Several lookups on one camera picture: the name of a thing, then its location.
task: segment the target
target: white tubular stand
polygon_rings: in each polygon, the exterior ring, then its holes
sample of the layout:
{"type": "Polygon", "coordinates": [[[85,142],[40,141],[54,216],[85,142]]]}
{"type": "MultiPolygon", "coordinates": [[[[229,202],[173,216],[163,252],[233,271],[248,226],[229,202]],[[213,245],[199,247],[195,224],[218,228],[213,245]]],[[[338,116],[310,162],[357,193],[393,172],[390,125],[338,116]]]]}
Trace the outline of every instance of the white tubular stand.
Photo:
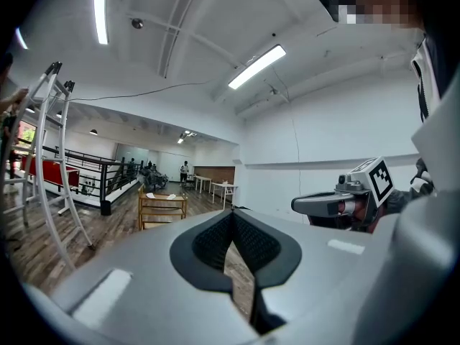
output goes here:
{"type": "MultiPolygon", "coordinates": [[[[213,185],[213,204],[214,204],[214,195],[216,194],[216,187],[217,188],[222,188],[222,193],[221,193],[221,202],[222,198],[224,199],[224,207],[222,209],[225,209],[225,200],[227,196],[234,196],[236,193],[236,189],[238,188],[238,185],[233,185],[233,184],[220,184],[220,183],[211,183],[213,185]]],[[[231,205],[234,206],[233,202],[233,197],[231,199],[231,205]]]]}
{"type": "MultiPolygon", "coordinates": [[[[66,265],[71,268],[72,270],[75,269],[75,265],[72,263],[72,260],[68,256],[66,246],[67,244],[77,236],[79,232],[82,232],[88,247],[94,250],[94,245],[89,239],[88,234],[86,233],[83,225],[81,223],[80,217],[78,216],[78,212],[75,208],[75,204],[72,199],[72,195],[70,192],[70,186],[68,182],[68,174],[66,172],[65,166],[65,125],[67,123],[67,113],[69,108],[69,100],[70,95],[73,90],[73,86],[75,85],[74,82],[68,81],[64,85],[58,81],[58,73],[62,66],[62,63],[56,62],[53,63],[40,77],[38,82],[31,88],[29,91],[28,97],[22,102],[21,107],[19,109],[19,113],[17,115],[17,120],[13,125],[13,129],[11,130],[12,134],[16,134],[17,129],[19,127],[19,122],[21,121],[22,117],[24,116],[26,108],[32,103],[37,103],[37,99],[33,99],[35,94],[41,88],[44,82],[48,82],[47,92],[43,100],[41,101],[40,107],[40,117],[37,123],[37,131],[35,132],[34,139],[32,140],[31,147],[17,147],[13,146],[12,142],[14,137],[10,137],[8,141],[8,145],[6,146],[6,155],[9,154],[11,149],[19,150],[27,153],[27,161],[24,168],[24,177],[21,179],[13,179],[13,180],[6,180],[6,183],[13,184],[13,183],[22,183],[22,205],[10,208],[9,210],[4,211],[4,214],[11,213],[14,211],[23,210],[24,216],[24,225],[28,226],[27,221],[27,214],[26,214],[26,205],[28,201],[31,201],[33,198],[38,198],[40,200],[40,204],[43,210],[43,214],[45,215],[45,220],[47,224],[47,228],[50,232],[51,238],[54,241],[57,250],[59,251],[60,256],[65,261],[66,265]],[[64,106],[62,110],[62,117],[61,120],[57,120],[51,115],[48,115],[49,110],[52,108],[54,103],[56,102],[57,98],[60,95],[64,94],[64,106]],[[43,138],[45,135],[45,123],[46,121],[53,123],[55,126],[59,127],[59,157],[58,158],[46,158],[43,156],[43,138]],[[32,179],[32,188],[35,189],[35,183],[37,183],[37,193],[33,192],[31,198],[27,198],[27,179],[29,177],[29,170],[30,164],[32,162],[33,154],[35,150],[35,167],[36,167],[36,177],[32,179]],[[60,194],[57,198],[53,198],[51,200],[47,199],[46,189],[45,189],[45,178],[43,173],[43,162],[59,162],[60,164],[60,175],[61,180],[63,182],[63,193],[60,194]],[[58,231],[55,227],[54,221],[52,219],[52,214],[50,210],[50,206],[52,204],[58,203],[60,201],[65,201],[65,206],[70,209],[70,212],[73,217],[73,222],[75,223],[74,230],[62,241],[59,237],[58,231]]],[[[1,166],[2,175],[4,175],[6,169],[6,163],[3,163],[1,166]]],[[[0,180],[0,187],[3,189],[3,178],[0,180]]]]}

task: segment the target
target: white ceiling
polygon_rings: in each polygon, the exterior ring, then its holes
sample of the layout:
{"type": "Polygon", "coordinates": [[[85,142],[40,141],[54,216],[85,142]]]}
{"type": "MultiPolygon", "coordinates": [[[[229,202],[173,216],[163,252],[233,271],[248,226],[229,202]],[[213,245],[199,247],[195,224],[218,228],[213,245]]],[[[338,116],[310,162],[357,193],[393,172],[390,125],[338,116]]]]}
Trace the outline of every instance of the white ceiling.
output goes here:
{"type": "MultiPolygon", "coordinates": [[[[55,116],[58,111],[62,109],[63,103],[58,102],[56,103],[50,114],[55,116]]],[[[39,112],[36,111],[35,113],[26,113],[25,120],[36,124],[38,121],[39,112]]],[[[100,124],[102,121],[113,123],[113,124],[121,124],[125,127],[132,128],[134,130],[143,130],[144,132],[149,132],[155,139],[161,139],[164,143],[175,144],[180,135],[185,130],[190,130],[191,132],[195,132],[194,129],[185,129],[179,126],[171,125],[162,123],[160,121],[155,121],[153,119],[143,118],[140,116],[135,116],[132,114],[126,114],[119,111],[105,109],[97,106],[92,105],[85,105],[83,103],[76,103],[72,102],[69,105],[68,109],[68,124],[67,128],[72,129],[73,124],[77,124],[80,119],[86,119],[89,121],[94,121],[94,126],[97,129],[97,124],[100,124]]],[[[58,127],[55,126],[53,123],[48,124],[53,129],[58,130],[58,127]]],[[[194,137],[187,137],[186,144],[190,146],[196,146],[200,144],[205,144],[208,142],[217,142],[218,139],[214,137],[210,137],[206,134],[197,134],[194,137]]]]}
{"type": "MultiPolygon", "coordinates": [[[[408,68],[420,39],[409,29],[337,25],[318,0],[108,0],[107,17],[109,52],[120,65],[142,65],[172,84],[209,81],[202,87],[212,101],[244,118],[285,101],[271,86],[286,95],[286,85],[293,100],[373,71],[408,68]],[[131,26],[135,17],[144,20],[140,30],[131,26]],[[237,91],[227,86],[276,44],[287,55],[274,69],[237,91]]],[[[97,42],[93,0],[41,0],[22,33],[31,50],[54,58],[106,50],[97,42]]]]}

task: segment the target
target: fluorescent light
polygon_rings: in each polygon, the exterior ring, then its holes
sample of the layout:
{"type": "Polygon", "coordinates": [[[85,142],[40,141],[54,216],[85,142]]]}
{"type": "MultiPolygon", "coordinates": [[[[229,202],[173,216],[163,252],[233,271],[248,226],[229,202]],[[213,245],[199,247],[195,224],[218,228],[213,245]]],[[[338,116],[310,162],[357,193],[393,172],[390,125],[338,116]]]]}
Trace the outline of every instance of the fluorescent light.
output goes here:
{"type": "Polygon", "coordinates": [[[24,39],[22,38],[22,35],[21,35],[21,31],[19,31],[18,27],[16,28],[16,38],[23,49],[25,50],[29,49],[26,45],[26,42],[24,42],[24,39]]]}
{"type": "Polygon", "coordinates": [[[283,48],[276,45],[269,52],[265,53],[262,57],[253,62],[248,68],[244,69],[243,73],[238,75],[232,82],[229,83],[229,87],[237,89],[239,86],[258,74],[259,71],[265,69],[268,65],[274,63],[284,55],[286,55],[286,52],[283,48]]]}
{"type": "Polygon", "coordinates": [[[96,18],[96,31],[98,32],[98,40],[102,45],[107,45],[106,26],[106,0],[94,0],[94,17],[96,18]]]}

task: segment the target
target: white table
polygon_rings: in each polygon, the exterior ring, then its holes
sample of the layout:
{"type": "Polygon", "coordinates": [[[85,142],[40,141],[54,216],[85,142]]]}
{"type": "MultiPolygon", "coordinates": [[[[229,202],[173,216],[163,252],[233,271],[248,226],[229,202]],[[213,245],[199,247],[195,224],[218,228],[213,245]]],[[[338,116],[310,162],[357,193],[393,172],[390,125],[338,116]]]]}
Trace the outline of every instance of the white table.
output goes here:
{"type": "Polygon", "coordinates": [[[209,182],[209,193],[211,193],[211,181],[212,181],[211,178],[205,178],[204,176],[196,176],[195,175],[195,190],[197,190],[197,188],[198,188],[198,181],[200,182],[200,194],[201,194],[201,189],[203,189],[203,181],[204,182],[206,182],[206,181],[209,182]]]}
{"type": "MultiPolygon", "coordinates": [[[[221,202],[222,198],[224,198],[224,209],[225,209],[225,200],[227,196],[234,196],[236,193],[236,189],[238,188],[238,185],[234,184],[223,184],[223,183],[211,183],[213,185],[213,203],[214,203],[214,195],[216,194],[216,187],[217,188],[222,188],[224,189],[224,192],[221,194],[221,202]]],[[[231,205],[233,206],[234,200],[233,197],[231,198],[231,205]]]]}

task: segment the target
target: black cable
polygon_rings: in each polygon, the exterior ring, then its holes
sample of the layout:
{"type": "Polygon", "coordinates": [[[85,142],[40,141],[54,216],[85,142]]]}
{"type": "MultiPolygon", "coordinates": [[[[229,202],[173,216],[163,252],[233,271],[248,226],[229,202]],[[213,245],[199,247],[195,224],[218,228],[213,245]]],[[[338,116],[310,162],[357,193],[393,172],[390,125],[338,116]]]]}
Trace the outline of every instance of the black cable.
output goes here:
{"type": "Polygon", "coordinates": [[[176,88],[176,87],[181,87],[181,86],[199,86],[199,85],[202,85],[202,84],[207,84],[209,82],[212,82],[213,79],[211,80],[208,80],[206,82],[202,82],[202,83],[183,83],[183,84],[176,84],[174,86],[169,86],[169,87],[165,87],[165,88],[161,88],[161,89],[157,89],[157,90],[154,90],[154,91],[148,91],[148,92],[143,92],[143,93],[136,93],[134,95],[124,95],[124,96],[105,96],[105,97],[98,97],[98,98],[71,98],[70,100],[67,100],[67,101],[97,101],[97,100],[105,100],[106,98],[130,98],[130,97],[138,97],[138,96],[145,96],[145,95],[149,95],[149,94],[152,94],[152,93],[158,93],[158,92],[162,92],[162,91],[166,91],[167,89],[171,89],[171,88],[176,88]]]}

